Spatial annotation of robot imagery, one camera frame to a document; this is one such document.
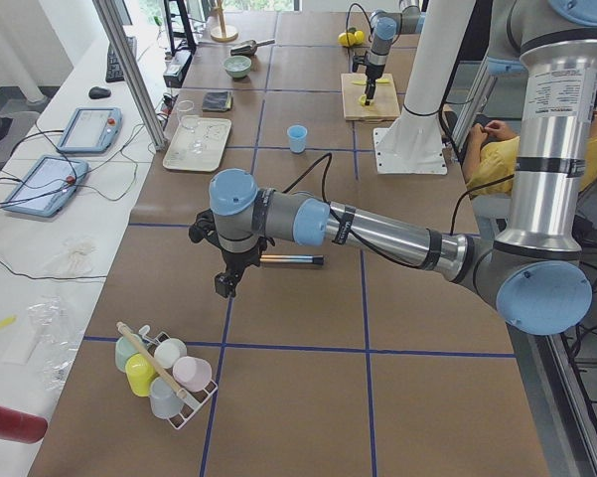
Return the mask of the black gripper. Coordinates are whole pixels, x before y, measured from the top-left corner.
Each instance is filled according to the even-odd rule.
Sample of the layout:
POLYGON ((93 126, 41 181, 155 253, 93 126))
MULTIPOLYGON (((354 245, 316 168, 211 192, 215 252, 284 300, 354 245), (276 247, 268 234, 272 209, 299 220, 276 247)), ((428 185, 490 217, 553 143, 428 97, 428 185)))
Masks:
POLYGON ((352 72, 356 73, 359 66, 365 67, 367 85, 362 96, 362 105, 370 105, 370 98, 374 98, 375 84, 381 78, 385 68, 385 55, 368 50, 362 55, 353 55, 352 72))
POLYGON ((258 237, 254 245, 248 246, 244 252, 232 252, 221 245, 219 237, 213 212, 205 210, 198 213, 195 222, 189 227, 189 238, 193 243, 205 239, 221 251, 225 271, 215 276, 215 291, 223 298, 236 297, 236 287, 246 268, 251 265, 260 266, 262 254, 267 250, 271 239, 258 237))

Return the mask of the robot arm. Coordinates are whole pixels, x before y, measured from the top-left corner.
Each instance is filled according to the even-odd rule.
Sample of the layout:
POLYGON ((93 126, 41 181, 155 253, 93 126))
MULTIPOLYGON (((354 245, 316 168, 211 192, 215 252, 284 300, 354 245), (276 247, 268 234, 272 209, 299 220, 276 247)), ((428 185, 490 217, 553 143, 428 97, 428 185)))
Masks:
POLYGON ((258 187, 240 169, 219 172, 192 241, 222 253, 218 294, 231 297, 244 271, 276 239, 324 241, 371 250, 397 264, 441 273, 479 295, 510 325, 552 335, 587 314, 594 287, 579 267, 572 224, 587 170, 597 89, 597 1, 497 1, 489 71, 526 72, 512 197, 477 197, 488 219, 505 218, 495 238, 442 234, 324 198, 258 187))
POLYGON ((352 72, 359 66, 365 67, 366 85, 362 105, 373 101, 376 82, 382 77, 392 44, 400 35, 420 34, 425 14, 420 1, 400 1, 398 13, 376 10, 370 16, 373 39, 369 50, 361 56, 354 56, 352 72))

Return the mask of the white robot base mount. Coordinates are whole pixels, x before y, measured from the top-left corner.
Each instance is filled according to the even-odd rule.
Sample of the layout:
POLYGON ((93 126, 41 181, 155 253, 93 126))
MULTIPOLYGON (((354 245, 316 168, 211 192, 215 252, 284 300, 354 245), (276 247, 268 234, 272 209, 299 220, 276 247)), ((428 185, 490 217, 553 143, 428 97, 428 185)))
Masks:
POLYGON ((380 174, 445 175, 439 118, 442 100, 474 10, 473 1, 431 1, 400 117, 373 133, 380 174))

